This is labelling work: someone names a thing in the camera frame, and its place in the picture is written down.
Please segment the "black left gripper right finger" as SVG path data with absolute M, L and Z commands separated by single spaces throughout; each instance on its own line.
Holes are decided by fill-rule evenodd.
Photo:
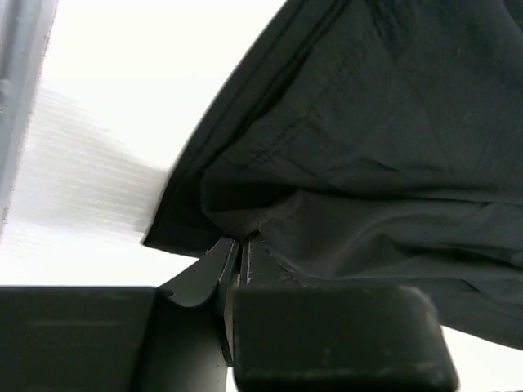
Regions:
M 243 249 L 232 308 L 241 391 L 455 391 L 436 308 L 414 287 L 315 286 L 260 237 Z

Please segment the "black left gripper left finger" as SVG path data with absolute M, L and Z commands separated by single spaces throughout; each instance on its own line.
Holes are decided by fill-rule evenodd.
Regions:
M 223 391 L 239 244 L 159 287 L 3 287 L 4 391 Z

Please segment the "black trousers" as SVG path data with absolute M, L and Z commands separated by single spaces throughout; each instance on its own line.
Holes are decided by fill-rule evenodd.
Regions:
M 287 1 L 181 154 L 144 243 L 228 237 L 308 281 L 419 287 L 522 347 L 522 4 Z

